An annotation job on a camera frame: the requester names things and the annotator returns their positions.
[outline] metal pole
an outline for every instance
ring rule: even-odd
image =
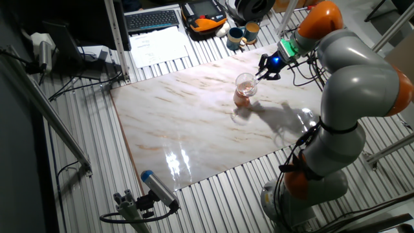
[[[276,35],[278,35],[278,38],[280,38],[280,35],[282,32],[285,31],[285,28],[287,26],[287,23],[290,20],[290,17],[293,14],[294,9],[296,8],[296,5],[298,4],[299,0],[290,0],[289,5],[287,6],[286,12],[283,15],[282,22],[279,25],[279,28],[276,30]]]
[[[367,158],[367,162],[368,164],[373,164],[376,161],[378,161],[379,159],[381,159],[382,157],[385,157],[387,155],[389,155],[390,153],[393,153],[394,151],[407,146],[408,144],[411,144],[412,142],[414,142],[414,133],[411,133],[410,135],[404,137],[403,139],[397,141],[396,143],[388,146],[387,148],[383,149],[382,151],[379,151],[378,153],[369,156]]]
[[[124,46],[122,45],[121,33],[119,32],[118,20],[116,19],[115,7],[113,0],[105,0],[106,11],[108,13],[109,23],[111,24],[112,35],[115,40],[115,47],[121,63],[122,74],[125,79],[129,79],[128,66],[125,59]]]
[[[404,23],[414,16],[414,3],[397,19],[397,21],[386,31],[380,41],[373,46],[373,51],[378,52],[395,34],[401,29]]]
[[[40,113],[46,118],[48,123],[53,127],[55,132],[59,135],[62,141],[70,149],[73,155],[79,160],[87,175],[92,175],[91,163],[85,156],[78,143],[73,138],[70,131],[65,127],[65,124],[55,112],[47,97],[39,88],[38,83],[27,76],[20,61],[9,56],[0,56],[1,63],[13,72],[13,81],[17,82],[18,88],[28,96],[30,101],[34,103]]]

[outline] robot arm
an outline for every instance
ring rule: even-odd
[[[338,7],[324,1],[309,13],[290,41],[281,40],[278,51],[264,54],[260,61],[259,73],[266,70],[260,79],[279,79],[284,66],[295,63],[320,40],[320,63],[332,74],[323,88],[320,122],[306,148],[293,155],[292,163],[279,167],[285,172],[282,185],[270,181],[262,190],[263,210],[274,221],[290,216],[288,222],[294,226],[298,213],[345,195],[347,179],[341,169],[358,158],[365,144],[358,120],[397,114],[413,99],[410,80],[342,27]],[[283,208],[289,212],[279,211]]]
[[[327,34],[341,28],[343,21],[338,7],[331,1],[319,3],[299,25],[289,41],[281,39],[274,54],[262,55],[259,72],[256,74],[262,75],[258,79],[280,79],[280,70],[310,52]]]

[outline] metal stand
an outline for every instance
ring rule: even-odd
[[[126,220],[141,220],[142,215],[136,209],[136,203],[130,190],[125,190],[125,195],[121,196],[119,193],[114,194],[114,200],[118,205],[116,210]],[[139,233],[150,233],[148,225],[145,223],[131,224],[131,226]]]
[[[369,13],[369,15],[366,17],[366,19],[364,19],[364,22],[369,22],[370,20],[371,20],[371,17],[373,16],[373,14],[384,4],[386,2],[386,0],[382,0],[381,2],[380,2],[380,4],[378,4],[375,8],[374,8],[374,10],[371,12],[371,13]]]
[[[404,23],[414,16],[414,3],[397,19],[386,33],[382,36],[380,41],[373,46],[373,51],[378,52],[395,34],[401,29]]]
[[[371,155],[368,152],[363,151],[362,156],[364,156],[368,165],[373,170],[376,170],[377,162],[379,159],[389,155],[390,153],[393,153],[394,151],[397,151],[400,148],[403,148],[404,146],[407,146],[408,144],[411,144],[412,142],[414,142],[414,133],[411,133],[410,135],[404,137],[403,139],[397,141],[396,143],[388,146],[387,148],[383,149],[382,151],[379,151],[374,155]]]
[[[124,75],[125,80],[129,82],[129,71],[125,59],[124,46],[122,45],[121,33],[119,32],[118,20],[116,19],[113,0],[105,0],[105,6],[108,13],[109,23],[112,25],[112,34],[114,36],[116,51],[121,63],[122,74]]]
[[[296,5],[298,4],[299,0],[290,0],[289,1],[289,5],[287,6],[286,12],[283,15],[283,19],[282,22],[280,23],[279,28],[276,30],[276,35],[278,36],[278,38],[281,37],[282,33],[285,31],[285,28],[287,26],[287,23],[290,20],[290,17],[293,14],[293,11],[296,8]]]
[[[8,47],[8,51],[17,55],[12,47]],[[35,104],[40,113],[46,118],[73,155],[79,160],[86,174],[92,175],[89,159],[79,147],[79,144],[75,141],[70,131],[66,128],[57,112],[55,112],[47,97],[41,91],[38,83],[27,76],[20,61],[9,56],[0,56],[0,62],[10,70],[14,78],[12,80],[13,83]]]

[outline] desk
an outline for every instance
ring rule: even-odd
[[[248,124],[231,118],[236,77],[255,73],[260,56],[275,50],[269,45],[113,89],[138,174],[153,170],[176,190],[293,144],[318,121],[321,91],[315,83],[294,87],[289,70],[258,85]],[[305,81],[297,75],[296,83]]]

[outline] keyboard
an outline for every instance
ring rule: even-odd
[[[125,16],[128,32],[139,32],[176,26],[179,20],[174,10],[161,10]]]

